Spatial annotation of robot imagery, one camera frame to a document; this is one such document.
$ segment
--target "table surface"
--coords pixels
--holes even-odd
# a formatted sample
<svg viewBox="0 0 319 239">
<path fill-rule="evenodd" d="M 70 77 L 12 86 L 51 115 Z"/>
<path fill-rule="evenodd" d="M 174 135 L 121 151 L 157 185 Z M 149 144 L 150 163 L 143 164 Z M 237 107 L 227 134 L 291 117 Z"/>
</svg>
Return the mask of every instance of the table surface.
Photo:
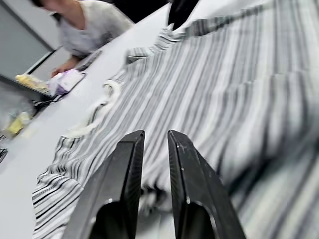
<svg viewBox="0 0 319 239">
<path fill-rule="evenodd" d="M 186 24 L 214 13 L 224 14 L 229 4 L 234 7 L 235 2 L 237 0 L 201 0 Z M 87 69 L 87 77 L 66 98 L 40 113 L 9 143 L 8 155 L 0 164 L 1 238 L 31 238 L 35 224 L 31 194 L 37 176 L 53 161 L 59 138 L 85 119 L 86 109 L 103 96 L 103 82 L 123 66 L 127 49 L 154 43 L 160 30 L 166 27 L 169 7 L 165 5 L 105 45 L 102 55 Z M 159 233 L 159 216 L 153 217 L 157 222 L 140 229 L 138 239 L 166 238 Z"/>
</svg>

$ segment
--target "gray wall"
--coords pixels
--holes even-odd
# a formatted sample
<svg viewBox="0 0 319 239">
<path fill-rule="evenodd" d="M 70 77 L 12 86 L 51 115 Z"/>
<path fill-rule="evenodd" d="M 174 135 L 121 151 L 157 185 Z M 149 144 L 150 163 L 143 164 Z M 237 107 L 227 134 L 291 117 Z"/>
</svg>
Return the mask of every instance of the gray wall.
<svg viewBox="0 0 319 239">
<path fill-rule="evenodd" d="M 34 7 L 30 0 L 0 0 L 3 1 L 14 13 L 20 17 L 32 30 L 34 30 L 49 46 L 57 49 L 59 33 L 56 21 L 50 14 L 38 7 Z M 59 48 L 50 58 L 40 65 L 33 74 L 44 81 L 50 79 L 52 69 L 67 60 L 69 53 Z"/>
<path fill-rule="evenodd" d="M 30 0 L 2 0 L 53 49 L 59 46 L 55 20 Z"/>
</svg>

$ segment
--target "wall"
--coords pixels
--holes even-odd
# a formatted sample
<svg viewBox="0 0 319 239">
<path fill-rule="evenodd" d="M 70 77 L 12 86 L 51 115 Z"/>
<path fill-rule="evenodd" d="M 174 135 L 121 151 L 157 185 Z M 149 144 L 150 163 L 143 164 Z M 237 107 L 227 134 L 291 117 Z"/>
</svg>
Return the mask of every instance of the wall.
<svg viewBox="0 0 319 239">
<path fill-rule="evenodd" d="M 44 10 L 34 7 L 30 0 L 1 0 L 53 49 L 59 46 L 55 20 Z"/>
</svg>

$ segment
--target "striped fabric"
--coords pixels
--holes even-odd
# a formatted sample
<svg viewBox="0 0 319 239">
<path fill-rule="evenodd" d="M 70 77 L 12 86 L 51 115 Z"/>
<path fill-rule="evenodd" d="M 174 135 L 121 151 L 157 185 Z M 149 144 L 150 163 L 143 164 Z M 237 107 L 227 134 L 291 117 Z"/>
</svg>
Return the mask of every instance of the striped fabric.
<svg viewBox="0 0 319 239">
<path fill-rule="evenodd" d="M 175 129 L 220 175 L 247 238 L 319 238 L 318 0 L 165 29 L 127 63 L 39 176 L 34 239 L 61 237 L 89 177 L 137 129 L 146 130 L 141 210 L 170 210 L 166 134 Z"/>
</svg>

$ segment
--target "woman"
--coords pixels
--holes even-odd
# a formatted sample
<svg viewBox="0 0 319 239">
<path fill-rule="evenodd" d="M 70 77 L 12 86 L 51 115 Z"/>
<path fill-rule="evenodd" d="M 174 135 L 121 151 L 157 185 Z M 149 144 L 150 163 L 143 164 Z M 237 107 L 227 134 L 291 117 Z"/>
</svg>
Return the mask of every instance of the woman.
<svg viewBox="0 0 319 239">
<path fill-rule="evenodd" d="M 70 70 L 101 46 L 128 30 L 133 23 L 112 4 L 98 0 L 32 0 L 33 4 L 62 16 L 61 43 L 71 57 L 51 77 Z"/>
</svg>

